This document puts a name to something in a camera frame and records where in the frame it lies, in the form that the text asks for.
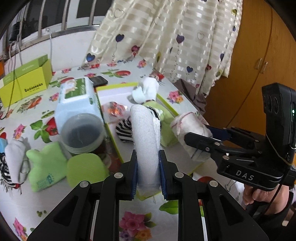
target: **human hand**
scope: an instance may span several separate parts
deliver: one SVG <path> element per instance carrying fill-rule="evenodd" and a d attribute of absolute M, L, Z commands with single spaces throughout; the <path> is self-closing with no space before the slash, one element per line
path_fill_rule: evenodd
<path fill-rule="evenodd" d="M 242 199 L 245 205 L 252 204 L 254 201 L 259 202 L 270 202 L 273 198 L 275 192 L 277 191 L 279 185 L 272 190 L 271 192 L 262 191 L 257 189 L 254 191 L 254 188 L 248 185 L 244 185 L 244 193 Z M 287 205 L 289 199 L 289 187 L 282 186 L 276 198 L 270 205 L 269 209 L 266 211 L 266 215 L 268 214 L 276 214 L 281 212 L 285 206 Z"/>

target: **green cloth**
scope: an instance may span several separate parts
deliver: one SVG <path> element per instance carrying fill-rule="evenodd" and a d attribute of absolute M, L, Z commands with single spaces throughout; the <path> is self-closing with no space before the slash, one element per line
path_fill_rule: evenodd
<path fill-rule="evenodd" d="M 71 157 L 67 164 L 67 181 L 73 188 L 81 181 L 97 183 L 104 181 L 109 171 L 95 154 L 85 153 Z"/>
<path fill-rule="evenodd" d="M 26 155 L 33 164 L 28 175 L 33 192 L 50 187 L 66 176 L 67 159 L 58 142 L 47 144 L 41 151 L 28 150 Z"/>
<path fill-rule="evenodd" d="M 144 106 L 150 106 L 152 108 L 162 110 L 163 114 L 160 116 L 161 130 L 160 130 L 160 143 L 162 146 L 167 147 L 178 143 L 178 139 L 175 137 L 170 124 L 174 120 L 174 116 L 161 104 L 156 101 L 148 101 L 143 104 Z"/>

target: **black sleeve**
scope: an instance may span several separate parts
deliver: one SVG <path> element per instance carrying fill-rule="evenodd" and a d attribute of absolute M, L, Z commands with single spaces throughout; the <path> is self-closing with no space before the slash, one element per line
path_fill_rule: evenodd
<path fill-rule="evenodd" d="M 292 192 L 289 192 L 289 199 L 288 199 L 287 205 L 280 213 L 263 215 L 257 221 L 259 226 L 263 229 L 263 231 L 269 237 L 270 241 L 276 240 L 279 234 L 283 231 L 284 227 L 282 226 L 282 223 L 291 207 L 293 195 L 294 194 Z"/>

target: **black and white striped item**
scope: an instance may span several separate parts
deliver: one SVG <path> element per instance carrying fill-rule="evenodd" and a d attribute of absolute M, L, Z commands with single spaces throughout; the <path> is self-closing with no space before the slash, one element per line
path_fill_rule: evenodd
<path fill-rule="evenodd" d="M 12 183 L 12 181 L 11 181 L 4 153 L 0 153 L 0 173 L 1 173 L 1 176 L 3 177 L 3 179 L 6 181 L 6 183 L 9 186 L 11 186 L 11 187 L 15 186 L 15 184 Z"/>
<path fill-rule="evenodd" d="M 160 120 L 159 114 L 156 109 L 146 106 L 152 114 L 153 117 L 156 117 L 157 119 Z M 119 139 L 122 142 L 133 142 L 133 132 L 132 132 L 132 127 L 131 127 L 131 117 L 121 120 L 117 126 L 116 126 L 116 133 L 119 137 Z"/>

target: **floral tablecloth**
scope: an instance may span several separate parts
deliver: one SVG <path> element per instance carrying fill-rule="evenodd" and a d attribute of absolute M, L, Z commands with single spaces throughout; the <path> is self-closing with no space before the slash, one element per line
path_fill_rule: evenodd
<path fill-rule="evenodd" d="M 18 139 L 22 136 L 25 139 L 27 149 L 37 150 L 42 150 L 50 142 L 59 141 L 53 116 L 57 106 L 60 85 L 69 79 L 82 76 L 101 75 L 109 81 L 109 84 L 138 82 L 145 76 L 152 76 L 160 84 L 158 93 L 178 113 L 196 112 L 194 106 L 162 74 L 154 71 L 152 66 L 140 57 L 108 65 L 96 64 L 88 70 L 80 67 L 64 69 L 54 72 L 53 75 L 47 90 L 11 105 L 6 118 L 0 121 L 1 137 L 6 137 L 10 142 L 12 138 Z M 0 116 L 5 116 L 6 111 L 7 109 L 2 108 Z M 111 155 L 113 162 L 115 162 L 115 154 L 111 153 Z M 118 168 L 116 163 L 112 163 L 111 166 L 114 169 Z M 194 178 L 211 176 L 220 181 L 222 185 L 229 182 L 228 178 L 221 178 L 215 171 L 216 166 L 213 161 L 205 163 L 194 173 Z M 46 215 L 71 190 L 72 188 L 68 185 L 66 179 L 34 193 L 28 180 L 22 185 L 11 188 L 5 185 L 1 177 L 0 212 L 19 239 L 25 241 Z M 238 190 L 239 188 L 233 188 L 231 193 L 237 201 L 241 202 L 241 186 L 240 191 Z M 121 201 L 120 239 L 124 241 L 177 240 L 177 214 L 177 202 L 166 202 L 162 194 L 156 195 L 155 200 L 149 198 L 144 201 L 138 199 L 132 202 Z"/>

